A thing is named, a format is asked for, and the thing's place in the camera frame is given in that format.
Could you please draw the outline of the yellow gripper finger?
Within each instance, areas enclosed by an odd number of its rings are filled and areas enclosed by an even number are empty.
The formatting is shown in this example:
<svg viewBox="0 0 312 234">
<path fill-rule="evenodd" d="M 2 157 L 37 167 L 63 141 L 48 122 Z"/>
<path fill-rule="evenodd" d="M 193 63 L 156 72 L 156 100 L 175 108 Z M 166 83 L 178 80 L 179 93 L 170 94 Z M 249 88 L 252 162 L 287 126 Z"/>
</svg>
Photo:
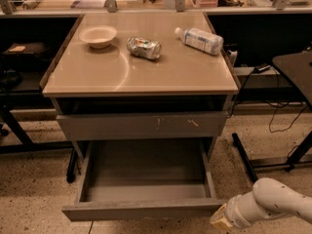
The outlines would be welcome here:
<svg viewBox="0 0 312 234">
<path fill-rule="evenodd" d="M 219 230 L 230 230 L 233 225 L 225 216 L 226 205 L 223 204 L 212 216 L 210 219 L 210 224 Z"/>
</svg>

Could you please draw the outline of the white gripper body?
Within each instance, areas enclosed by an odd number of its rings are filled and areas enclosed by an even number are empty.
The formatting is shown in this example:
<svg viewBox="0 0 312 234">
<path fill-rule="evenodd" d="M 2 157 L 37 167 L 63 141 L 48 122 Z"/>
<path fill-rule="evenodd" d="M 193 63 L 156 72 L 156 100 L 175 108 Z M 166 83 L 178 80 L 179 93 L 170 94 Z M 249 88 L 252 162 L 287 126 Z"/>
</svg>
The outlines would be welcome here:
<svg viewBox="0 0 312 234">
<path fill-rule="evenodd" d="M 231 198 L 225 208 L 225 217 L 231 227 L 239 229 L 251 227 L 260 214 L 252 192 Z"/>
</svg>

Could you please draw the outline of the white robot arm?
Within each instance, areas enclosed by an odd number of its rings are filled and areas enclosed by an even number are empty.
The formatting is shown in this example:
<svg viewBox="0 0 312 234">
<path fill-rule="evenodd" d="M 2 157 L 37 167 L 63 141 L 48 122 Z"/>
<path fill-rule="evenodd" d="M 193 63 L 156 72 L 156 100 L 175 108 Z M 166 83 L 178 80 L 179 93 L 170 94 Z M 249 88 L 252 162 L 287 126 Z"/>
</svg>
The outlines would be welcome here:
<svg viewBox="0 0 312 234">
<path fill-rule="evenodd" d="M 223 204 L 211 217 L 210 224 L 220 230 L 244 229 L 257 221 L 288 215 L 312 223 L 312 198 L 266 177 L 257 180 L 250 192 Z"/>
</svg>

